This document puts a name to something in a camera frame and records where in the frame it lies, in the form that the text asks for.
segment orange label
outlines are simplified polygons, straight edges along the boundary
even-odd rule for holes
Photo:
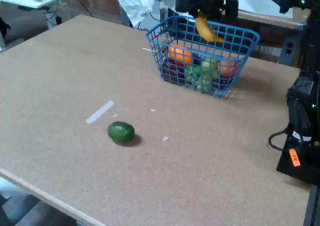
[[[290,156],[291,156],[291,160],[292,160],[292,163],[295,167],[298,167],[300,166],[300,161],[299,161],[299,158],[298,158],[298,155],[297,155],[297,152],[294,150],[294,149],[290,149],[289,150],[289,153],[290,153]]]

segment banana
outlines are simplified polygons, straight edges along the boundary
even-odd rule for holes
[[[196,29],[199,34],[206,39],[208,42],[224,42],[224,39],[218,37],[211,29],[208,24],[206,17],[198,12],[198,17],[195,19]]]

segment avocado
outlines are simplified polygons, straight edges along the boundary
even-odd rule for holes
[[[126,122],[113,122],[108,127],[108,135],[115,143],[124,144],[135,138],[134,130],[134,127]]]

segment floor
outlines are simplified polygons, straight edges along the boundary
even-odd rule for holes
[[[58,13],[62,21],[67,21],[71,17],[79,14],[88,15],[81,8],[70,8],[67,5],[58,4]],[[120,16],[114,16],[101,12],[92,12],[93,16],[114,23],[121,23]],[[19,38],[27,40],[48,29],[43,11],[18,10],[16,5],[0,3],[0,16],[11,26],[4,38],[6,43]],[[25,196],[12,197],[3,205],[3,209],[8,214],[14,210]],[[75,226],[75,222],[67,215],[49,206],[45,202],[38,202],[17,224],[17,226]]]
[[[61,3],[59,3],[58,6],[54,5],[52,7],[52,10],[57,11],[57,14],[62,18],[63,22],[79,14],[90,16],[87,11],[80,7],[70,8],[67,5]],[[120,16],[102,13],[99,11],[91,12],[95,18],[103,19],[117,24],[121,23]],[[48,29],[44,11],[32,10],[27,12],[19,10],[16,5],[0,3],[0,17],[2,17],[2,19],[11,26],[11,30],[7,31],[7,35],[4,39],[6,43],[14,41],[18,38],[27,40]]]

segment blue wire basket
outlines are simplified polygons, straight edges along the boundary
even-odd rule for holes
[[[210,95],[225,97],[239,77],[258,33],[209,22],[223,43],[209,43],[199,35],[194,18],[173,16],[152,28],[150,42],[161,77]]]

